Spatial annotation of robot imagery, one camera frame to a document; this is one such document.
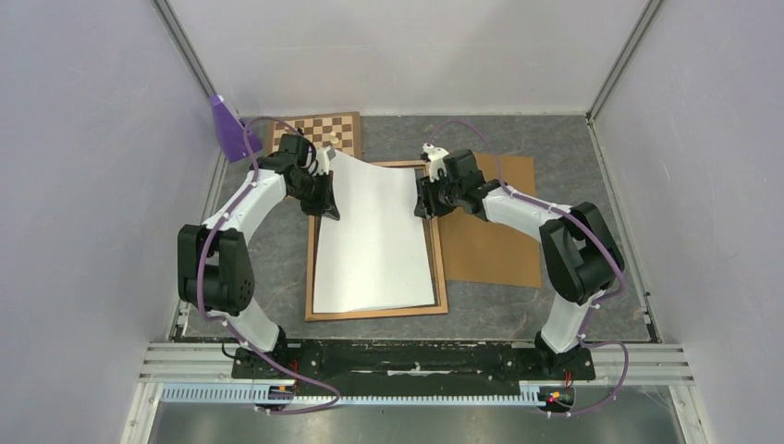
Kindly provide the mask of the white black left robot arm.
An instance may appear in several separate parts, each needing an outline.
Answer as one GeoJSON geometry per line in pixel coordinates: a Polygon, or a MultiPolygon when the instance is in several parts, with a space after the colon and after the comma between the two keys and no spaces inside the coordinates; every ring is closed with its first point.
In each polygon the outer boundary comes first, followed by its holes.
{"type": "Polygon", "coordinates": [[[290,354],[283,329],[254,299],[255,275],[248,243],[279,203],[293,198],[307,216],[339,220],[330,166],[333,147],[315,147],[285,134],[277,151],[254,159],[240,188],[215,214],[178,232],[178,296],[203,319],[228,329],[239,345],[256,352],[266,376],[284,375],[290,354]]]}

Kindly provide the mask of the wooden picture frame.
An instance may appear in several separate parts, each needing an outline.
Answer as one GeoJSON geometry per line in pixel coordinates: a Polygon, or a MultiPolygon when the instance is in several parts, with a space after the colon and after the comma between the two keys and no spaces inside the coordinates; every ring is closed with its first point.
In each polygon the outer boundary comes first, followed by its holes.
{"type": "MultiPolygon", "coordinates": [[[[380,167],[404,167],[412,168],[416,173],[416,180],[427,174],[427,168],[422,161],[392,161],[381,163],[369,163],[380,167]]],[[[431,277],[435,291],[435,303],[426,306],[398,308],[389,310],[374,310],[363,312],[349,312],[344,314],[317,314],[313,310],[313,284],[315,276],[315,262],[318,244],[318,234],[321,220],[325,217],[312,216],[309,219],[308,229],[308,259],[307,259],[307,278],[306,278],[306,301],[305,319],[308,322],[314,321],[337,321],[354,320],[368,318],[401,317],[415,315],[443,315],[448,311],[447,285],[439,230],[437,222],[433,219],[423,219],[425,240],[430,261],[431,277]]]]}

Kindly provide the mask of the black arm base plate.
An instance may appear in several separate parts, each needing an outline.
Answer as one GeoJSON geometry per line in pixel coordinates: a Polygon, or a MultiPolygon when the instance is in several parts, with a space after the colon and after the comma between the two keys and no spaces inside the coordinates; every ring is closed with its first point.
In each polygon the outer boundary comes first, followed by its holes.
{"type": "Polygon", "coordinates": [[[509,341],[291,339],[271,353],[276,363],[328,384],[340,376],[486,375],[515,380],[591,381],[589,350],[551,355],[509,341]]]}

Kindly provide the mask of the brown cardboard backing board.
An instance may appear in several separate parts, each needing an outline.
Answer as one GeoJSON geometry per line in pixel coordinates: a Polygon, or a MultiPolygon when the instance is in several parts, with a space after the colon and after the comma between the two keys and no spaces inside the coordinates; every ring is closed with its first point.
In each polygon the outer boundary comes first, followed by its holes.
{"type": "MultiPolygon", "coordinates": [[[[485,180],[497,179],[492,154],[475,153],[485,180]]],[[[502,175],[509,186],[535,195],[531,157],[501,155],[502,175]]],[[[474,283],[541,288],[540,244],[505,225],[483,221],[457,207],[437,221],[445,278],[474,283]]]]}

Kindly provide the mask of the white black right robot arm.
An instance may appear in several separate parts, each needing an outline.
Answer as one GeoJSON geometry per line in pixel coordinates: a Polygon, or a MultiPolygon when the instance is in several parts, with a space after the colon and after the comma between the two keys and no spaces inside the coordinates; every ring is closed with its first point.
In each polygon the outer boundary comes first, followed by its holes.
{"type": "Polygon", "coordinates": [[[535,337],[533,362],[541,375],[560,376],[578,359],[590,309],[614,283],[625,283],[623,257],[601,212],[591,203],[549,203],[501,178],[488,180],[470,150],[450,153],[426,143],[421,158],[428,172],[416,182],[417,217],[439,218],[460,208],[540,243],[556,296],[535,337]]]}

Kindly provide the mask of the red sunset photo print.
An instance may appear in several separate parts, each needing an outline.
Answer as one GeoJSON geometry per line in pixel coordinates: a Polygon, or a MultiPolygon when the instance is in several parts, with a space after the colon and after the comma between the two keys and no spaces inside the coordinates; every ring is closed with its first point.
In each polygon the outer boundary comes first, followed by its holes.
{"type": "Polygon", "coordinates": [[[338,220],[320,222],[313,284],[317,314],[435,303],[412,168],[337,153],[330,162],[338,220]]]}

